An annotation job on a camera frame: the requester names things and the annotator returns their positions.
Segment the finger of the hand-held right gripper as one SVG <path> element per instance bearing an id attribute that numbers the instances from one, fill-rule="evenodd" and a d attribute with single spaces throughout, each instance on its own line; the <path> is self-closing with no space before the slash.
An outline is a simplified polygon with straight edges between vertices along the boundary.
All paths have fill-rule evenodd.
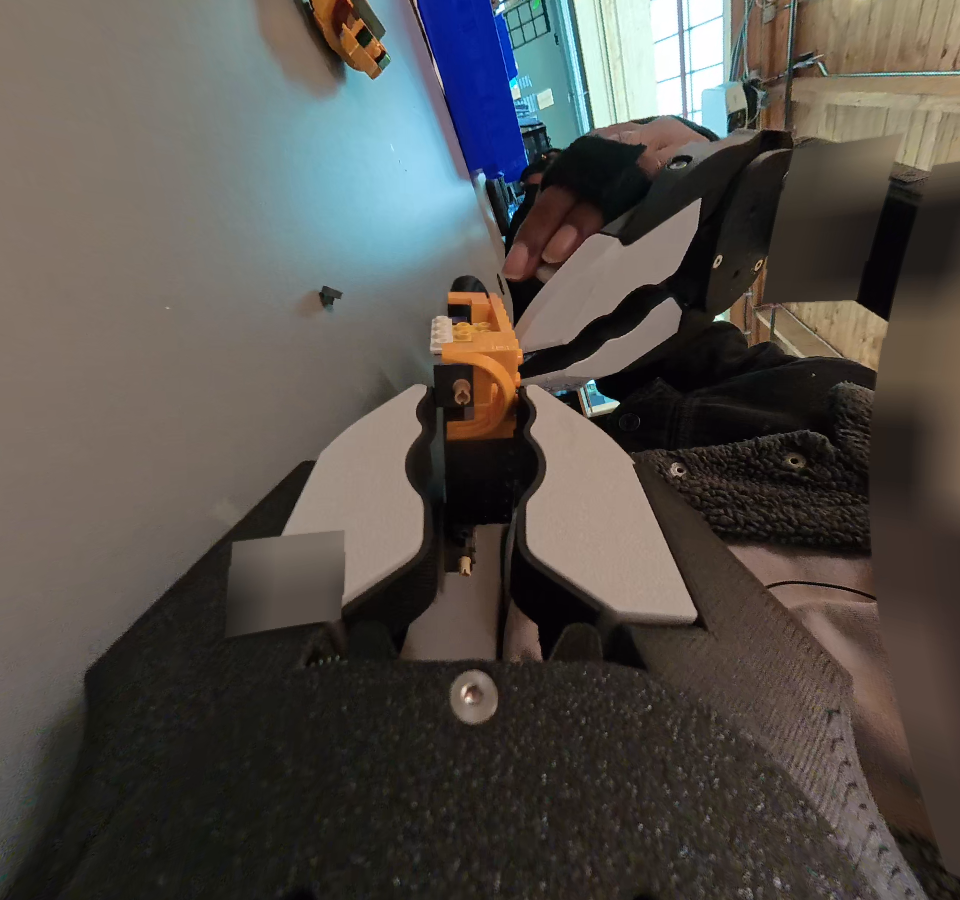
<path id="1" fill-rule="evenodd" d="M 604 341 L 596 352 L 578 355 L 568 365 L 554 370 L 537 367 L 524 386 L 538 385 L 548 392 L 565 392 L 591 380 L 615 375 L 650 354 L 678 331 L 682 310 L 673 298 L 653 307 L 639 324 L 623 335 Z"/>
<path id="2" fill-rule="evenodd" d="M 701 211 L 702 199 L 697 198 L 630 245 L 612 235 L 591 237 L 546 283 L 519 321 L 517 333 L 526 357 L 590 355 L 604 341 L 637 326 L 666 298 L 681 309 L 678 331 L 650 354 L 665 343 L 684 344 L 702 332 L 702 312 L 686 308 L 670 281 L 697 234 Z"/>

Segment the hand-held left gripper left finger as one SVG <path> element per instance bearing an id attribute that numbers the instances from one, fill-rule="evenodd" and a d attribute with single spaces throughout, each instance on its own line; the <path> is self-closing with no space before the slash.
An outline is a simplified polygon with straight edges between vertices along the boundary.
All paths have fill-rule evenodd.
<path id="1" fill-rule="evenodd" d="M 436 414 L 414 384 L 357 420 L 318 456 L 284 538 L 342 533 L 342 612 L 354 614 L 416 569 L 431 546 Z"/>

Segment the white wall box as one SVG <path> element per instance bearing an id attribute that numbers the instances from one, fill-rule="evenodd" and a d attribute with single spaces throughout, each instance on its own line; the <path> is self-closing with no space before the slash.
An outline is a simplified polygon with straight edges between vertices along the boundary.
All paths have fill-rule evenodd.
<path id="1" fill-rule="evenodd" d="M 726 82 L 705 89 L 701 96 L 702 126 L 718 138 L 740 129 L 753 129 L 763 91 L 752 81 Z"/>

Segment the dark fleece jacket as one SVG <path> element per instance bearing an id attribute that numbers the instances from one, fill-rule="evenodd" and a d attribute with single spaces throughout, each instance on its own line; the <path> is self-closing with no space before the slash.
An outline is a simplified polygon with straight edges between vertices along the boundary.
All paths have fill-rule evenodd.
<path id="1" fill-rule="evenodd" d="M 868 556 L 873 403 L 873 390 L 841 382 L 826 395 L 827 435 L 802 429 L 632 458 L 726 541 Z"/>

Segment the window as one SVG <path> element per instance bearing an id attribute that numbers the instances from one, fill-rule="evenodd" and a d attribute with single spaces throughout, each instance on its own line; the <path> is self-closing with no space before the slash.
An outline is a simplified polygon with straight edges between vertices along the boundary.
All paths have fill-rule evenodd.
<path id="1" fill-rule="evenodd" d="M 707 124 L 704 95 L 727 78 L 729 0 L 650 0 L 659 114 Z"/>

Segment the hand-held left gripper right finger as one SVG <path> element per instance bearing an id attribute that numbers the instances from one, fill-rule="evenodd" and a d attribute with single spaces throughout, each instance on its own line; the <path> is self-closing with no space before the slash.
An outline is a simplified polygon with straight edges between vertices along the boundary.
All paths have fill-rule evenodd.
<path id="1" fill-rule="evenodd" d="M 534 565 L 603 618 L 693 624 L 696 607 L 628 453 L 545 389 L 524 394 L 543 462 L 519 531 Z"/>

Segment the orange lego model with grey plate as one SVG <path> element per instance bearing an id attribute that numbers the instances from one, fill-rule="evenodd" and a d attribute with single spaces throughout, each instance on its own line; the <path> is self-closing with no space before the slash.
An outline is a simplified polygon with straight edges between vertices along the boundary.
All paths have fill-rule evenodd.
<path id="1" fill-rule="evenodd" d="M 327 46 L 350 69 L 376 80 L 390 65 L 382 42 L 385 27 L 367 0 L 304 0 L 304 4 Z"/>

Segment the person's right hand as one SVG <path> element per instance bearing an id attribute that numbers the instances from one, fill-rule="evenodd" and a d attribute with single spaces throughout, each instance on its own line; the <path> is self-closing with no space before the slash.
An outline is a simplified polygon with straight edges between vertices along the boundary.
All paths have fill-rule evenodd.
<path id="1" fill-rule="evenodd" d="M 563 265 L 636 206 L 682 149 L 718 140 L 711 130 L 675 115 L 630 120 L 577 139 L 535 182 L 508 238 L 504 276 L 525 282 L 543 266 Z"/>

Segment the black jacket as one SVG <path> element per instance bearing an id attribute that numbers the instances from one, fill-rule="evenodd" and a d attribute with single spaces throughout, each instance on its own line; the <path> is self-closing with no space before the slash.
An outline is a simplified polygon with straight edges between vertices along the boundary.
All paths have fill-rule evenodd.
<path id="1" fill-rule="evenodd" d="M 877 373 L 841 357 L 796 357 L 770 342 L 750 346 L 716 322 L 673 353 L 597 382 L 617 408 L 594 420 L 630 453 L 719 447 L 808 431 L 831 435 L 831 391 L 872 390 Z"/>

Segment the blue plastic bin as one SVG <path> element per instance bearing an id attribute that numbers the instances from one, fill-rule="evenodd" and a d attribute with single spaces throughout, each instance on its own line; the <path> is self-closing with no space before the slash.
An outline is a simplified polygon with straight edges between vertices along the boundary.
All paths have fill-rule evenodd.
<path id="1" fill-rule="evenodd" d="M 490 0 L 416 0 L 416 7 L 467 170 L 514 183 L 527 158 Z"/>

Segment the orange and black lego vehicle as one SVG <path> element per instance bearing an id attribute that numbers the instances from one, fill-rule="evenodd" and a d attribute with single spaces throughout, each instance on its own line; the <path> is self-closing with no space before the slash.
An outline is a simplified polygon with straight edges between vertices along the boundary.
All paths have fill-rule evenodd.
<path id="1" fill-rule="evenodd" d="M 508 524 L 519 500 L 523 353 L 504 300 L 448 293 L 430 330 L 442 458 L 444 570 L 469 577 L 480 526 Z"/>

